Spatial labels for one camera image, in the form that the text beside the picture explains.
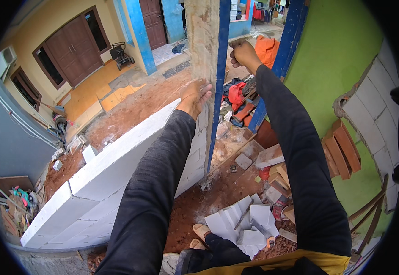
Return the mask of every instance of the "black long sleeve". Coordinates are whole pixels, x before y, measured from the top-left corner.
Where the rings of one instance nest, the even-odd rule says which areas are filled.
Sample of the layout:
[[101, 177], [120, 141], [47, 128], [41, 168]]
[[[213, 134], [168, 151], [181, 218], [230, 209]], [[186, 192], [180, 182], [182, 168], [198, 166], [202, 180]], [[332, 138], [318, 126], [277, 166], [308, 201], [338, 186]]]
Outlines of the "black long sleeve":
[[311, 118], [301, 102], [265, 65], [256, 71], [256, 90], [265, 102], [285, 157], [294, 200], [297, 248], [350, 256], [348, 217], [335, 195]]
[[195, 127], [189, 114], [174, 110], [147, 149], [126, 186], [97, 274], [158, 274], [173, 198]]

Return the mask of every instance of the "yellow shirt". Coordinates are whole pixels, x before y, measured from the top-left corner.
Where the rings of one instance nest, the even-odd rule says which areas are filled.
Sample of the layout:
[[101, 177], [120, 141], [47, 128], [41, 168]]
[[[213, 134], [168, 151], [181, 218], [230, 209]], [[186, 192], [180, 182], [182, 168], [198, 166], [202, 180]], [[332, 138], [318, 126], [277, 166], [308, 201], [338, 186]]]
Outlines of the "yellow shirt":
[[351, 257], [339, 256], [330, 253], [314, 252], [304, 249], [298, 249], [294, 252], [266, 259], [262, 261], [245, 262], [232, 266], [213, 267], [196, 274], [198, 275], [236, 275], [241, 274], [246, 267], [260, 266], [263, 270], [275, 268], [287, 269], [294, 266], [295, 261], [301, 257], [307, 257], [315, 265], [323, 269], [329, 275], [343, 274], [348, 266]]

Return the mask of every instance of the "gray wall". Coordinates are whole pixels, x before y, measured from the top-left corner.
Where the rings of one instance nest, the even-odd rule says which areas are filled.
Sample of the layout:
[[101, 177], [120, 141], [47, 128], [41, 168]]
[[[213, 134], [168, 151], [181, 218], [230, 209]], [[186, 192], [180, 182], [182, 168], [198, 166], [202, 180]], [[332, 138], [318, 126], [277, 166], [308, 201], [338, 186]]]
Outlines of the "gray wall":
[[[0, 95], [31, 127], [49, 140], [57, 140], [20, 107], [1, 80]], [[0, 177], [28, 175], [35, 184], [43, 169], [51, 161], [54, 151], [54, 148], [44, 141], [25, 133], [0, 104]]]

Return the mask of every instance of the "sandal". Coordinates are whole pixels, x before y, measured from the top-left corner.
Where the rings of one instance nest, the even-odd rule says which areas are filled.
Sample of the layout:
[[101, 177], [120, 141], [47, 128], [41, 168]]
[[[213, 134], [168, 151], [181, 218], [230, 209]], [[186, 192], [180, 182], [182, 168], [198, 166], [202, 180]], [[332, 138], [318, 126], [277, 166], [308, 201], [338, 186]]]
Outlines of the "sandal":
[[197, 223], [192, 226], [193, 232], [198, 235], [202, 239], [203, 242], [206, 241], [206, 233], [210, 232], [210, 228], [204, 224]]
[[193, 239], [193, 240], [190, 242], [189, 247], [190, 247], [190, 248], [193, 248], [193, 249], [206, 250], [206, 247], [202, 244], [202, 242], [201, 242], [199, 239]]

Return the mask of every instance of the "brown wooden door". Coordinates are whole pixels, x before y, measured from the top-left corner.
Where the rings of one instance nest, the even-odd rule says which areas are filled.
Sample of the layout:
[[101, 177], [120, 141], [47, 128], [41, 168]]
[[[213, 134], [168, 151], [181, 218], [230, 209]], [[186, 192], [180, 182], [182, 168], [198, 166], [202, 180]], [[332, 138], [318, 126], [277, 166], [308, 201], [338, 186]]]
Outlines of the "brown wooden door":
[[63, 29], [59, 29], [45, 42], [71, 86], [75, 87], [88, 75], [72, 50]]
[[140, 0], [140, 6], [151, 50], [167, 44], [159, 0]]
[[103, 63], [98, 51], [94, 48], [89, 33], [84, 25], [87, 23], [83, 18], [83, 16], [78, 16], [63, 26], [62, 29], [65, 31], [68, 41], [70, 42], [71, 50], [73, 50], [74, 54], [77, 56], [82, 67], [86, 70], [86, 76], [88, 76], [102, 66]]

